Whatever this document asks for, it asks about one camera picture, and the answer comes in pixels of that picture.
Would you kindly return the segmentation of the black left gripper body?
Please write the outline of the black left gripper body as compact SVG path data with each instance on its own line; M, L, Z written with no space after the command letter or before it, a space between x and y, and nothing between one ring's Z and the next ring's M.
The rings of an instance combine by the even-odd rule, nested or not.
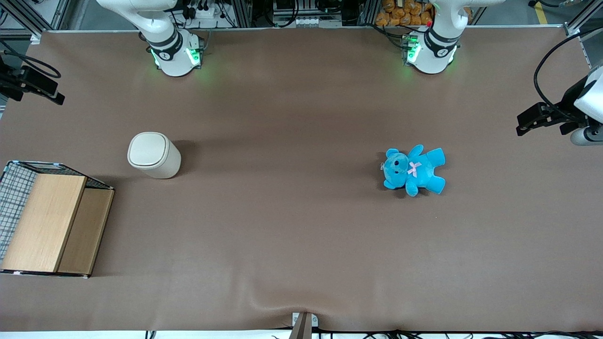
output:
M586 136L590 134L590 116L586 113L584 97L587 89L568 89L557 103L547 103L547 126L559 125L562 135Z

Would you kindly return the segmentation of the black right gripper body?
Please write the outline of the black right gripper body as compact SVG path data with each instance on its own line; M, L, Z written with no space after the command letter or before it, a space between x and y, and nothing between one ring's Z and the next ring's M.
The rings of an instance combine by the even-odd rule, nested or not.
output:
M0 58L0 93L14 101L21 101L24 96L22 67L12 67Z

